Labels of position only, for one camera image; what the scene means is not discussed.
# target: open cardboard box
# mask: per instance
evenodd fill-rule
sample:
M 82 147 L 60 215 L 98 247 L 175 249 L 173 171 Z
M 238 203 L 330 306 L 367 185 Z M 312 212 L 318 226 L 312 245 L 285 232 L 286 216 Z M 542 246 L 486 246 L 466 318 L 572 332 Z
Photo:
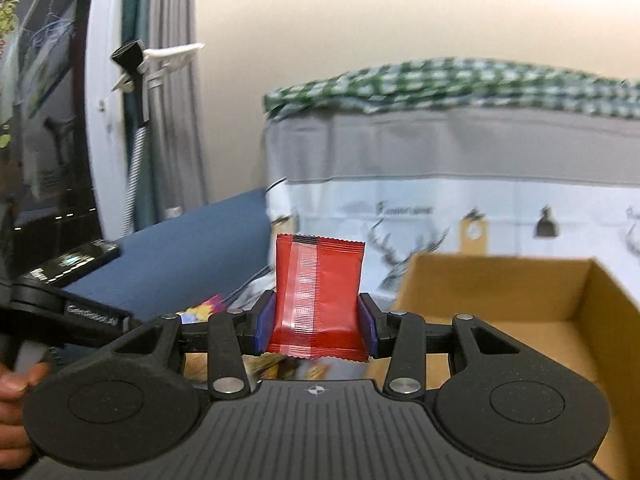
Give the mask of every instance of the open cardboard box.
M 640 479 L 640 311 L 597 261 L 419 253 L 394 309 L 436 323 L 473 314 L 596 383 L 612 423 L 594 462 Z M 387 367 L 367 376 L 382 387 Z M 446 355 L 427 356 L 428 388 L 448 378 Z

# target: finger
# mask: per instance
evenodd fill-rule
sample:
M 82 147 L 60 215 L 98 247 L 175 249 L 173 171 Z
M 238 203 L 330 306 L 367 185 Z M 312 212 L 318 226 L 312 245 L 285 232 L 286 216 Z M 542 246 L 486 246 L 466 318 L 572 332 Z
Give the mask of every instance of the finger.
M 29 368 L 27 372 L 27 380 L 31 386 L 35 386 L 49 374 L 49 365 L 47 363 L 38 363 Z
M 0 402 L 0 428 L 2 424 L 20 426 L 22 424 L 22 400 Z
M 33 450 L 31 447 L 0 450 L 0 469 L 18 469 L 25 465 Z
M 0 400 L 20 399 L 27 389 L 27 379 L 6 368 L 0 375 Z
M 0 449 L 19 449 L 30 444 L 24 426 L 0 426 Z

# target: curtain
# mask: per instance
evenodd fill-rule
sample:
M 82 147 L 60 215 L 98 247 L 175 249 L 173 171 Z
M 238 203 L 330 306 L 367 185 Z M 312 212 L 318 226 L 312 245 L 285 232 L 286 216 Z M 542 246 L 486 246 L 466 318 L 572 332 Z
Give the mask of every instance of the curtain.
M 148 46 L 194 43 L 193 0 L 149 0 Z M 150 91 L 152 157 L 162 218 L 207 203 L 197 60 Z

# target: red snack packet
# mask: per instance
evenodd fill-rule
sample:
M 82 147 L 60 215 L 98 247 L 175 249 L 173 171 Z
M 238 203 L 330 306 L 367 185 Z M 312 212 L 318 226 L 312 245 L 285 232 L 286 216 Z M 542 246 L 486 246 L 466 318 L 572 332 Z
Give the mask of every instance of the red snack packet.
M 267 351 L 366 362 L 356 311 L 364 243 L 278 235 L 276 315 Z

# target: blue sofa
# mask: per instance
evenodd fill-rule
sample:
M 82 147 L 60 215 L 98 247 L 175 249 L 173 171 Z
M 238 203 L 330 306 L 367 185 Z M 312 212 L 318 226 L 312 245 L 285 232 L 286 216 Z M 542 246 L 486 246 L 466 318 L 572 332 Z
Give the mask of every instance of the blue sofa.
M 264 189 L 210 204 L 119 241 L 122 255 L 66 290 L 146 320 L 219 294 L 231 300 L 266 270 Z M 66 348 L 65 361 L 84 351 Z

